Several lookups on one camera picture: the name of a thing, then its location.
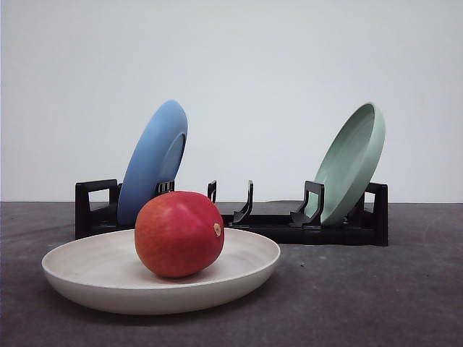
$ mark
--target plate rim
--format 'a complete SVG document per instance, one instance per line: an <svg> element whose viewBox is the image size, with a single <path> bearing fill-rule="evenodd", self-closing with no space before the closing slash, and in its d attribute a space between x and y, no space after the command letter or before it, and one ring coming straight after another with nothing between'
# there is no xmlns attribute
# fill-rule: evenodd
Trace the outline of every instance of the plate rim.
<svg viewBox="0 0 463 347"><path fill-rule="evenodd" d="M45 264L46 258L50 257L50 254L53 254L54 252L57 252L58 249L68 247L70 244L84 242L84 240L99 237L99 236L108 236L109 234L123 234L123 233L135 232L135 230L132 228L132 229L127 229L127 230L113 231L111 233L93 235L93 236L85 237L83 239L78 239L78 240L74 240L74 241L70 241L70 242L67 242L65 244L62 244L62 245L60 245L58 247L53 248L49 252L47 252L42 258L41 265L42 265L42 269L43 269L43 271L45 272L46 275L50 275L53 278L56 278L56 279L58 279L60 281L63 281L65 283L72 283L72 284L79 285L79 286L85 286L85 287L89 287L89 288L118 290L118 291L120 291L120 290L127 290L127 291L147 291L147 290L149 290L149 291L163 291L163 290L166 290L166 289L172 290L172 289L183 289L183 288L209 286L209 285L220 284L220 283L223 283L223 282L229 282L231 280L239 280L239 279L242 279L242 278L252 276L252 275L254 275L256 273L260 273L260 272L264 271L265 269L274 266L278 262L278 260L279 260L279 258L281 256L281 248L274 240L269 239L268 237L265 237L263 235L253 233L253 232L250 232L250 231L241 230L241 229L225 228L225 232L227 230L238 231L238 232L244 233L244 234L252 234L253 236L256 236L258 238L265 239L265 241L269 242L270 244L273 244L276 247L277 255L268 264L260 266L260 267L258 267L256 269L251 270L250 272L244 273L242 275L222 278L222 279L219 279L219 280L206 280L206 281L197 282L197 283L163 284L162 286L156 287L156 288L152 288L152 287L132 288L132 287L127 287L127 286L105 286L105 285L95 285L95 284L92 284L92 283L85 283L85 282L78 281L78 280L70 280L68 278L64 278L61 275L56 274L54 271L50 270Z"/></svg>

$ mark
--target table surface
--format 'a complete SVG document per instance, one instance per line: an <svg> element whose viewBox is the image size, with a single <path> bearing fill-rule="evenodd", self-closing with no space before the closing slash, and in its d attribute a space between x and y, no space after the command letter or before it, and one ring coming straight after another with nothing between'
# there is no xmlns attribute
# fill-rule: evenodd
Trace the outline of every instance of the table surface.
<svg viewBox="0 0 463 347"><path fill-rule="evenodd" d="M388 209L389 247L282 244L276 272L241 299L126 316L74 304L43 275L42 257L73 240L74 203L3 202L0 345L457 346L463 204Z"/></svg>

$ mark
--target white plate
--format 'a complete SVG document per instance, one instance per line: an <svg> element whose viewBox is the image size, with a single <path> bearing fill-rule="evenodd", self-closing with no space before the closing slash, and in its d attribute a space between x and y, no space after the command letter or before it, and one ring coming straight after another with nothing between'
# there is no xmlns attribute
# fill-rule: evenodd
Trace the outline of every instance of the white plate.
<svg viewBox="0 0 463 347"><path fill-rule="evenodd" d="M138 259L134 231L87 237L42 259L50 284L69 300L122 314L171 314L214 307L262 285L275 269L278 244L264 236L225 229L217 260L199 273L161 278Z"/></svg>

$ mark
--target green plate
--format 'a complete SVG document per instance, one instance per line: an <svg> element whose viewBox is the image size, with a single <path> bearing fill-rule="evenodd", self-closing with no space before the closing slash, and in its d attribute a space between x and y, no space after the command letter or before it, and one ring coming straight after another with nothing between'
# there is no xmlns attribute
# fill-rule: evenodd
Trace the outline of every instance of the green plate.
<svg viewBox="0 0 463 347"><path fill-rule="evenodd" d="M367 189L383 150L386 125L381 111L366 103L352 114L334 139L315 176L325 185L321 223L340 224ZM305 214L317 210L317 199L310 193Z"/></svg>

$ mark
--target plate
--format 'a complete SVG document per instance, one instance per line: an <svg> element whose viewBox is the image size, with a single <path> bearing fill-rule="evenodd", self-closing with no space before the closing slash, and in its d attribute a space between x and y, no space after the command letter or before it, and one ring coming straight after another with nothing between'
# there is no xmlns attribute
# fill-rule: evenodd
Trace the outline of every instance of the plate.
<svg viewBox="0 0 463 347"><path fill-rule="evenodd" d="M162 278L138 259L134 230L91 236L51 250L42 259L49 283L69 300L121 314L172 314L214 307L262 285L280 256L264 236L225 228L217 260L179 279Z"/></svg>
<svg viewBox="0 0 463 347"><path fill-rule="evenodd" d="M187 141L187 117L175 101L166 101L148 122L127 167L119 202L117 222L133 226L146 202L153 198L157 183L175 179Z"/></svg>
<svg viewBox="0 0 463 347"><path fill-rule="evenodd" d="M378 165L385 133L383 114L373 103L357 109L342 127L315 176L315 182L325 185L322 225L342 222L365 192ZM316 210L317 200L310 196L305 214L310 217Z"/></svg>

